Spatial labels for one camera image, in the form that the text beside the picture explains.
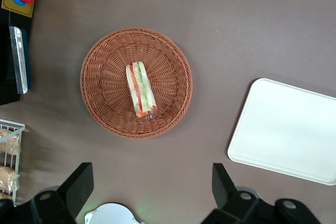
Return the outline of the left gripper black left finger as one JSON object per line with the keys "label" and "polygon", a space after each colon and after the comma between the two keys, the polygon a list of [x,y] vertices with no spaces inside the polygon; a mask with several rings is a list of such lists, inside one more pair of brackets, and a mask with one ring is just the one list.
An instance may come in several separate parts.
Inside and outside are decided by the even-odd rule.
{"label": "left gripper black left finger", "polygon": [[56,189],[31,201],[33,223],[76,223],[76,217],[94,189],[92,163],[81,163]]}

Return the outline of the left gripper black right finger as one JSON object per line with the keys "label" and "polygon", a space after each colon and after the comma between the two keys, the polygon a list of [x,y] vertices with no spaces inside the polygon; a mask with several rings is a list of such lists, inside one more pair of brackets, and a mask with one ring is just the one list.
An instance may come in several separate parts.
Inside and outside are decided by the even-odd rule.
{"label": "left gripper black right finger", "polygon": [[212,192],[217,208],[202,221],[203,224],[254,222],[258,198],[246,190],[238,190],[223,164],[213,164]]}

